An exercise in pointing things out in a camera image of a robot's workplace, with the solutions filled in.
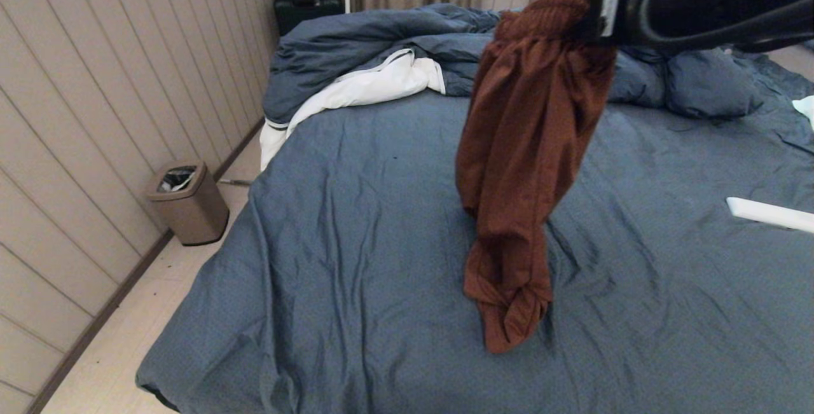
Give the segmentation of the rust brown shorts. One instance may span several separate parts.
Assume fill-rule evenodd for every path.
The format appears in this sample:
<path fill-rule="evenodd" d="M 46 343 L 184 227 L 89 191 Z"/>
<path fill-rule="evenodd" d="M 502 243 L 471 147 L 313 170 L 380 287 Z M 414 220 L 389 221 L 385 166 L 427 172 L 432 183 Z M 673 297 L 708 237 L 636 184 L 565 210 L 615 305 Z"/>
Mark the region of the rust brown shorts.
<path fill-rule="evenodd" d="M 544 224 L 600 121 L 617 51 L 579 38 L 590 0 L 536 0 L 501 15 L 481 55 L 455 178 L 476 221 L 464 268 L 494 354 L 530 338 L 553 301 Z"/>

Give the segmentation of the pale crumpled cloth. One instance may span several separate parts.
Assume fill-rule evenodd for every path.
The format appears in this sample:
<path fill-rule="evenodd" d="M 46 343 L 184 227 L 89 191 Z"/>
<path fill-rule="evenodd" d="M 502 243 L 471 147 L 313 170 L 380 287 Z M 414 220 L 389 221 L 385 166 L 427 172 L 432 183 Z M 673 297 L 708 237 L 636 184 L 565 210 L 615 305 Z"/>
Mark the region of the pale crumpled cloth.
<path fill-rule="evenodd" d="M 814 131 L 814 95 L 792 101 L 793 108 L 808 119 L 808 123 Z"/>

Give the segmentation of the white flat rectangular object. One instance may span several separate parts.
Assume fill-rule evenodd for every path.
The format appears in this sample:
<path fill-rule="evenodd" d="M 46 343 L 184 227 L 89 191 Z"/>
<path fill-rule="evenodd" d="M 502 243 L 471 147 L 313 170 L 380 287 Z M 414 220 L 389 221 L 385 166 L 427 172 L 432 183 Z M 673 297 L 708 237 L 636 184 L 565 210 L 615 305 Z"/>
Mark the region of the white flat rectangular object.
<path fill-rule="evenodd" d="M 730 213 L 738 219 L 803 231 L 814 235 L 814 214 L 738 197 L 725 199 Z"/>

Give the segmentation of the white blanket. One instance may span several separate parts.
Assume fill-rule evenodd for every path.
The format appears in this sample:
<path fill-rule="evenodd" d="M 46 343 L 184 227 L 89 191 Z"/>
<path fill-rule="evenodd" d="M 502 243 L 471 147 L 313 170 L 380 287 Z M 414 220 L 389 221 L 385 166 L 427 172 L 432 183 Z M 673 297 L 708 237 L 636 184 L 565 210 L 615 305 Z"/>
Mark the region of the white blanket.
<path fill-rule="evenodd" d="M 447 95 L 440 63 L 416 57 L 412 49 L 393 52 L 375 68 L 346 73 L 298 107 L 287 124 L 265 119 L 261 129 L 261 171 L 267 168 L 296 127 L 318 113 L 407 98 L 424 90 Z"/>

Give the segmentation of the rumpled dark blue duvet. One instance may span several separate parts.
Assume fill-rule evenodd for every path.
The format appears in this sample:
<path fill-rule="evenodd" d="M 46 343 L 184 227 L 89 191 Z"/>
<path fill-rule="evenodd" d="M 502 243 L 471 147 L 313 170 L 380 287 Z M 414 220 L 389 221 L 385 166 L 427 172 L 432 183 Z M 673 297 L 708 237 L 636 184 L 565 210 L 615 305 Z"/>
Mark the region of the rumpled dark blue duvet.
<path fill-rule="evenodd" d="M 265 120 L 286 129 L 311 96 L 347 73 L 378 68 L 403 49 L 436 61 L 445 95 L 467 97 L 499 20 L 492 10 L 432 4 L 302 21 L 277 46 L 263 99 Z M 712 120 L 741 118 L 761 107 L 750 73 L 719 49 L 672 55 L 623 47 L 607 100 Z"/>

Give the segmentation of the black suitcase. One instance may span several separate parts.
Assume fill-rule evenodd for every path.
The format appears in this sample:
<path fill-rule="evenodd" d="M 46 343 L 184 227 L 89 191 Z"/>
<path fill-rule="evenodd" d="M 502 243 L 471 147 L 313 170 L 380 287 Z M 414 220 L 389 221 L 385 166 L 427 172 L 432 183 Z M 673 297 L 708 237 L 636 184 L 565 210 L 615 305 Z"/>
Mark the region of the black suitcase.
<path fill-rule="evenodd" d="M 303 21 L 345 13 L 344 0 L 273 0 L 279 36 L 285 36 Z"/>

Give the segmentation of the blue bed sheet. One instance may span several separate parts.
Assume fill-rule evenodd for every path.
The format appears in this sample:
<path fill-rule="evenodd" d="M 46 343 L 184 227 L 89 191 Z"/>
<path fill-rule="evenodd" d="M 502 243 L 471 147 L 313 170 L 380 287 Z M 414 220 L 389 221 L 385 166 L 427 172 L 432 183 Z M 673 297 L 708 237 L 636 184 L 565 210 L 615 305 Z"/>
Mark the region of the blue bed sheet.
<path fill-rule="evenodd" d="M 610 104 L 546 226 L 553 304 L 505 354 L 463 292 L 468 99 L 318 114 L 257 177 L 135 374 L 181 414 L 814 414 L 814 84 L 715 52 L 733 120 Z"/>

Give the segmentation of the beige trash bin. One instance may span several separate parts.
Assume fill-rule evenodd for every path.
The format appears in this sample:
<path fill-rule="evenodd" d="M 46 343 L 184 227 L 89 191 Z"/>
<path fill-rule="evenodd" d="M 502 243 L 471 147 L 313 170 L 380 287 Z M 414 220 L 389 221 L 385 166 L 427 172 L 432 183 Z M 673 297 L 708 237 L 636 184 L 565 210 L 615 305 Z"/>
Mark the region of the beige trash bin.
<path fill-rule="evenodd" d="M 157 193 L 161 177 L 175 167 L 196 167 L 192 182 L 175 193 Z M 145 197 L 181 245 L 208 245 L 226 234 L 230 209 L 211 171 L 200 159 L 163 165 L 146 185 Z"/>

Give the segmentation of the black bin liner bag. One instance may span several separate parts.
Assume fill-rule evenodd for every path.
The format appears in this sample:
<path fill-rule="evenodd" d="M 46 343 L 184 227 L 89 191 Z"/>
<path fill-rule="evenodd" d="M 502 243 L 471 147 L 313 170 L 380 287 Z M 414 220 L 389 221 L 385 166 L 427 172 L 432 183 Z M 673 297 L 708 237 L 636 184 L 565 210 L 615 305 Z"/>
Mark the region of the black bin liner bag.
<path fill-rule="evenodd" d="M 157 193 L 175 193 L 181 191 L 192 182 L 196 174 L 196 167 L 175 167 L 167 170 L 161 177 L 155 191 Z"/>

